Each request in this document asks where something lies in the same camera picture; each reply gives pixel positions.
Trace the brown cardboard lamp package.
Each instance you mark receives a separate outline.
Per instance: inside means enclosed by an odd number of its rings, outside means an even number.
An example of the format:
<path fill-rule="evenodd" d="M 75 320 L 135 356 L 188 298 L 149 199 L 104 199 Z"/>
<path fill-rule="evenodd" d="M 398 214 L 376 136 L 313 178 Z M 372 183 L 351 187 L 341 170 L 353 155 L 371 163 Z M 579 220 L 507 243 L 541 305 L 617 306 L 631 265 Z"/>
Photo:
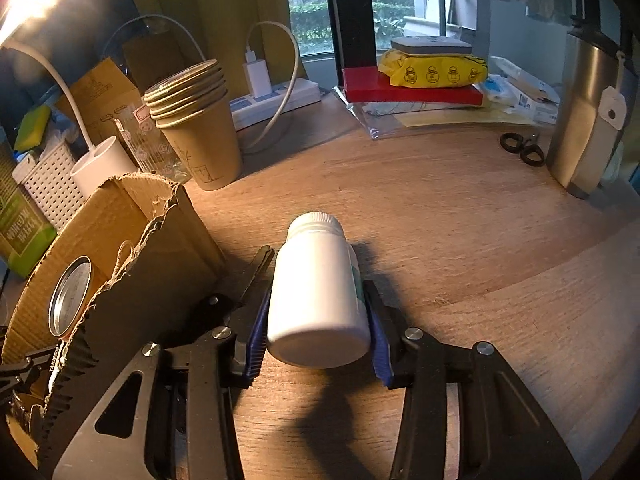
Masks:
<path fill-rule="evenodd" d="M 110 136 L 121 139 L 114 119 L 126 107 L 139 107 L 142 104 L 138 88 L 111 58 L 104 58 L 74 82 L 70 86 L 70 93 L 94 145 Z"/>

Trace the white woven plastic basket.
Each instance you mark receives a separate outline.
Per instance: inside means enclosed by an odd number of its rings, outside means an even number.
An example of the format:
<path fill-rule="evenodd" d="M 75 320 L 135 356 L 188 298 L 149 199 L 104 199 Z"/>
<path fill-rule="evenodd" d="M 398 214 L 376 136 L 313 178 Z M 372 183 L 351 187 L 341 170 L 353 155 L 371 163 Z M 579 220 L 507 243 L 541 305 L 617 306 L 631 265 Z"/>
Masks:
<path fill-rule="evenodd" d="M 55 141 L 38 158 L 26 153 L 12 171 L 14 181 L 34 200 L 47 220 L 60 232 L 85 203 L 70 176 L 75 159 L 63 141 Z"/>

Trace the yellow patterned pouch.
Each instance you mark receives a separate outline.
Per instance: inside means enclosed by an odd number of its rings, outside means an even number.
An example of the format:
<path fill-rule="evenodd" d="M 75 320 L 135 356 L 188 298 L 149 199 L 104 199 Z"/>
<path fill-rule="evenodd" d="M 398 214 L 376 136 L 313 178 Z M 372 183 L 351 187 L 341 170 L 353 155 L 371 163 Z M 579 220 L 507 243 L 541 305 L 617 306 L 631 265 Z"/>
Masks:
<path fill-rule="evenodd" d="M 413 89 L 459 88 L 488 77 L 487 62 L 472 54 L 412 55 L 395 49 L 381 56 L 378 71 L 392 86 Z"/>

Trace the white desk lamp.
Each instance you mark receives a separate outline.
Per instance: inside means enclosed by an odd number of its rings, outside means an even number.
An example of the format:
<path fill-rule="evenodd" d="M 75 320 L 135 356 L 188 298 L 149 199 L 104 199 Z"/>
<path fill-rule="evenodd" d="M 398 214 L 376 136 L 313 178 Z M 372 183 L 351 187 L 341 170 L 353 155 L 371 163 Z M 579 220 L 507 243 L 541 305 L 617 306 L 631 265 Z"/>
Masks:
<path fill-rule="evenodd" d="M 1 3 L 1 47 L 27 56 L 38 63 L 58 85 L 84 141 L 86 151 L 74 162 L 70 177 L 81 195 L 90 197 L 106 181 L 134 174 L 137 166 L 126 153 L 117 136 L 93 142 L 72 90 L 64 78 L 37 49 L 14 38 L 29 21 L 43 20 L 61 0 L 3 0 Z"/>

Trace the white medicine boxes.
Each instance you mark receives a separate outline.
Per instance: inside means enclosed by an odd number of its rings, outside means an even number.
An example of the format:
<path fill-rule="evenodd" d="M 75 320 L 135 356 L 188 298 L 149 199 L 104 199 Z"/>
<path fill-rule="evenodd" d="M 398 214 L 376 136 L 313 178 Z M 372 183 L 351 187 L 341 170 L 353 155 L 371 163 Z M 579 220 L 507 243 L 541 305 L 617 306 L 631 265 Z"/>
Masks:
<path fill-rule="evenodd" d="M 495 64 L 498 73 L 490 74 L 480 84 L 480 90 L 489 101 L 538 124 L 556 123 L 560 96 L 555 88 L 507 58 L 492 56 L 490 62 Z"/>

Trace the clear plastic document sleeve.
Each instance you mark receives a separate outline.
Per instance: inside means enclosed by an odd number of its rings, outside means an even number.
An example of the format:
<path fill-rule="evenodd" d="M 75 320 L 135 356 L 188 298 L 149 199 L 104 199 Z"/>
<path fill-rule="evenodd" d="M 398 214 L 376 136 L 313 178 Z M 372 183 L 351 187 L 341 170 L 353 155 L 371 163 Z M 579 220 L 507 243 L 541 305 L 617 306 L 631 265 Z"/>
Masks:
<path fill-rule="evenodd" d="M 340 87 L 332 89 L 346 110 L 372 140 L 391 136 L 454 131 L 465 127 L 552 129 L 524 108 L 488 102 L 487 106 L 446 106 L 439 103 L 353 103 Z"/>

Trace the cardboard box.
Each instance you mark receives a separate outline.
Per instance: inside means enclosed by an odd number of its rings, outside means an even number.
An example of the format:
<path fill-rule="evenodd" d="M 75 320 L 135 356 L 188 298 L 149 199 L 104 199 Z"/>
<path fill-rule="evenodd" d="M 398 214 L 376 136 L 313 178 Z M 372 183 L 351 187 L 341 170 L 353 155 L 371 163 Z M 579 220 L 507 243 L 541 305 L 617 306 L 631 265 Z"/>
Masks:
<path fill-rule="evenodd" d="M 6 334 L 3 363 L 55 344 L 49 301 L 80 256 L 98 268 L 100 287 L 72 331 L 66 361 L 44 404 L 37 460 L 46 478 L 122 369 L 211 295 L 226 266 L 183 185 L 141 172 L 107 180 L 28 279 Z"/>

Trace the green box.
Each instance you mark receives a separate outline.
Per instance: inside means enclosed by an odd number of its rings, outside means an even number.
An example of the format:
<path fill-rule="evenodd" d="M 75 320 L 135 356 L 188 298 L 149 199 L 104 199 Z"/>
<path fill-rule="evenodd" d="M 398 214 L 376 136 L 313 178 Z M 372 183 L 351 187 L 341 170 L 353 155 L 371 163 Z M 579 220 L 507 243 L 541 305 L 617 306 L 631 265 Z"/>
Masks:
<path fill-rule="evenodd" d="M 1 259 L 21 278 L 28 278 L 56 237 L 54 226 L 12 177 L 15 160 L 1 142 Z"/>

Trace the white usb charger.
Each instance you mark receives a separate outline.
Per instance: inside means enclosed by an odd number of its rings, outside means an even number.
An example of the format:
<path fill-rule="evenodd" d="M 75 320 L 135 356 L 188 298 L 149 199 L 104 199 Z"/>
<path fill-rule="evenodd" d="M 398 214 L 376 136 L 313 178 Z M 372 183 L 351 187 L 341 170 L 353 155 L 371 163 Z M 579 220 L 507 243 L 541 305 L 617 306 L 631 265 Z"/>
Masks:
<path fill-rule="evenodd" d="M 272 93 L 267 63 L 258 58 L 253 50 L 245 52 L 243 68 L 248 90 L 254 99 L 258 100 Z"/>

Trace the yellow green sponge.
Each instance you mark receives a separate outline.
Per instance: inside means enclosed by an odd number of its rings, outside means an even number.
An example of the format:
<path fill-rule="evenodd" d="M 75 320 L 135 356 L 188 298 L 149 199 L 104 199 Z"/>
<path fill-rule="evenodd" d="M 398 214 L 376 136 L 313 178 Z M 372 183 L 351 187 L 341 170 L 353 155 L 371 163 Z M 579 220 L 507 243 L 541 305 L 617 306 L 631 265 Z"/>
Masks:
<path fill-rule="evenodd" d="M 51 117 L 51 109 L 42 104 L 30 110 L 22 119 L 14 143 L 14 151 L 25 153 L 36 148 L 42 141 L 47 124 Z"/>

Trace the stack of brown paper cups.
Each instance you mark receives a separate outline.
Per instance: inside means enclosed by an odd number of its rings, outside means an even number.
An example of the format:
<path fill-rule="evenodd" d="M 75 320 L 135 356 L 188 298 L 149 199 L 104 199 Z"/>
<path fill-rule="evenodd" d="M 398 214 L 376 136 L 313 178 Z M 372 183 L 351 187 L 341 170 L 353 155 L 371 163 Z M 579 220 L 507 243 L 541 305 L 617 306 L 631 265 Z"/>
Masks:
<path fill-rule="evenodd" d="M 196 184 L 224 188 L 242 170 L 226 78 L 211 58 L 145 90 L 143 102 Z"/>

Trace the white paper tag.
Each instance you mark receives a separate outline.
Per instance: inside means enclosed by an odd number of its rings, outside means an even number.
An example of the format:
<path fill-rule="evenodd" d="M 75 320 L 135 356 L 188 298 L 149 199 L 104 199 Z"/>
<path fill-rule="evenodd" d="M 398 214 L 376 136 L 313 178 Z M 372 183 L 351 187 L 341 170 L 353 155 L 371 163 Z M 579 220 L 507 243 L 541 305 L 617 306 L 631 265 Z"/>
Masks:
<path fill-rule="evenodd" d="M 598 115 L 616 131 L 623 129 L 627 115 L 625 97 L 614 87 L 606 87 L 601 94 Z"/>

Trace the red book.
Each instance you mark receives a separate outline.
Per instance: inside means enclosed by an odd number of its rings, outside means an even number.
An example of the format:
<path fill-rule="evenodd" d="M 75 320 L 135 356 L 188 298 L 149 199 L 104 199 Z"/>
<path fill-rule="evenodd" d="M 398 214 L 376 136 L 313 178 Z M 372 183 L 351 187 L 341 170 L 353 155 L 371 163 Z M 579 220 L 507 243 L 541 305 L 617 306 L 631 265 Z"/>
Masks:
<path fill-rule="evenodd" d="M 474 86 L 413 89 L 394 87 L 374 66 L 344 68 L 343 84 L 349 102 L 427 102 L 480 106 L 484 96 Z"/>

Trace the metal tin can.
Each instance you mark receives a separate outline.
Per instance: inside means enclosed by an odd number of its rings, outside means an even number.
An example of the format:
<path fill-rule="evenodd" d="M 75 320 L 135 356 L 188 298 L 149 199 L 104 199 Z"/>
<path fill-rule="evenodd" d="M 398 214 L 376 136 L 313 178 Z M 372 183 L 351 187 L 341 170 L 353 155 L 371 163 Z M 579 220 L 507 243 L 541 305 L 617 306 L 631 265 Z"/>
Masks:
<path fill-rule="evenodd" d="M 52 292 L 48 326 L 52 336 L 63 338 L 75 326 L 89 295 L 93 266 L 89 257 L 76 258 L 63 271 Z"/>

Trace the white plastic pill bottle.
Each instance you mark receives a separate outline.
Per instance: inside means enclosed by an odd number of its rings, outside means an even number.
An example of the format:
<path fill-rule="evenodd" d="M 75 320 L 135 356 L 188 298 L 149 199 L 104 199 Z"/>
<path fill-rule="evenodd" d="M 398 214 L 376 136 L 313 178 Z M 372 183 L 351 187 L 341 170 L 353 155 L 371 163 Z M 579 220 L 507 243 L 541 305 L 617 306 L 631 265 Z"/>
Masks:
<path fill-rule="evenodd" d="M 306 212 L 277 254 L 267 342 L 277 360 L 326 370 L 361 359 L 371 336 L 359 263 L 341 223 Z"/>

